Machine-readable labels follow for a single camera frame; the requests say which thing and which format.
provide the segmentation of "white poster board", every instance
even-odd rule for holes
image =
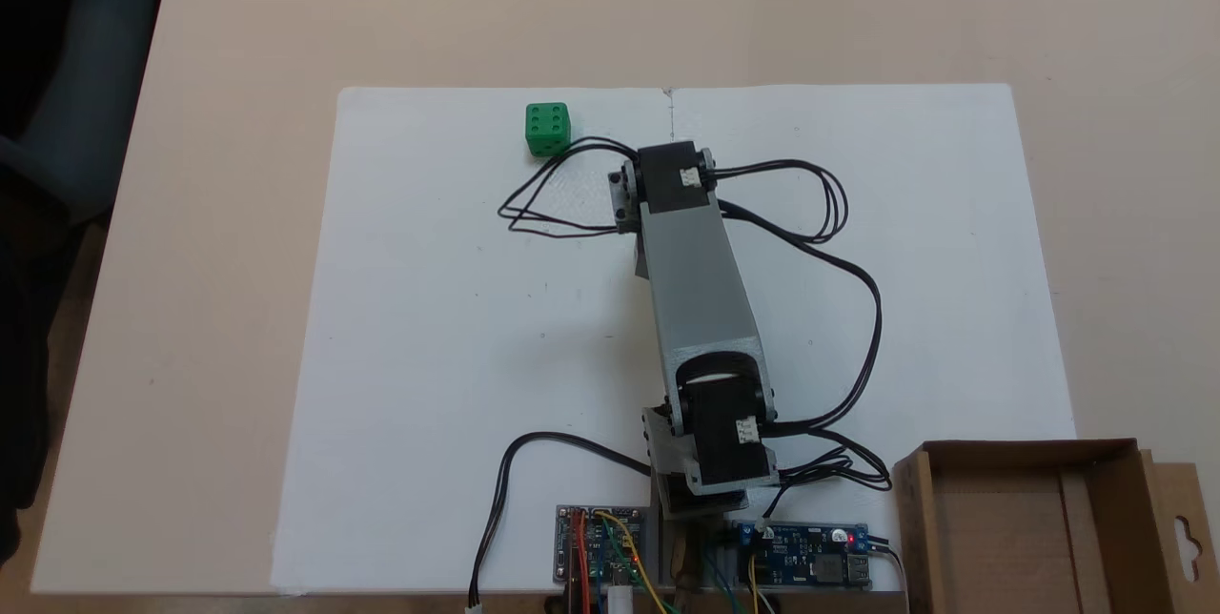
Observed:
[[[871,385],[836,430],[891,465],[925,439],[1075,437],[1015,110],[1005,85],[741,89],[344,89],[276,533],[285,592],[465,591],[500,457],[571,432],[644,459],[662,397],[632,237],[514,234],[495,208],[536,170],[527,103],[564,101],[575,135],[693,139],[717,166],[809,159],[842,179],[848,227],[826,251],[876,278]],[[548,206],[609,222],[612,155],[572,159]],[[717,193],[816,228],[810,176]],[[781,419],[836,404],[864,358],[866,288],[744,223],[730,237]],[[816,441],[773,443],[781,466]],[[760,491],[756,516],[772,491]],[[556,504],[647,504],[648,481],[555,443],[527,446],[482,591],[550,590]],[[867,522],[891,496],[830,481],[776,519]],[[888,565],[877,590],[897,590]]]

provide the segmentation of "green dice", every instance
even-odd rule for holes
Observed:
[[[531,103],[526,106],[526,144],[540,159],[560,155],[572,144],[572,120],[566,103]]]

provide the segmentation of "cardboard box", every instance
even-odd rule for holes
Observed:
[[[927,442],[894,482],[913,613],[1220,612],[1194,465],[1154,464],[1133,439]]]

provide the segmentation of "white plug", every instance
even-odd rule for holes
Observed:
[[[631,586],[610,586],[606,588],[606,614],[631,614]]]

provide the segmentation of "circuit board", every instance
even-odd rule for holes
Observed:
[[[595,513],[604,511],[627,524],[631,540],[636,547],[644,549],[645,515],[642,507],[567,507],[555,508],[555,563],[551,575],[555,582],[580,577],[578,533],[572,531],[573,520],[583,524],[584,559],[588,565],[589,581],[605,585],[634,585],[639,577],[638,566],[633,560],[631,547],[622,535],[622,527],[614,521],[600,519]],[[610,540],[606,540],[606,524],[610,526]]]
[[[756,535],[753,522],[734,525],[739,547],[737,572],[749,582],[749,559],[759,587],[850,587],[871,585],[869,526],[864,524],[767,524]]]

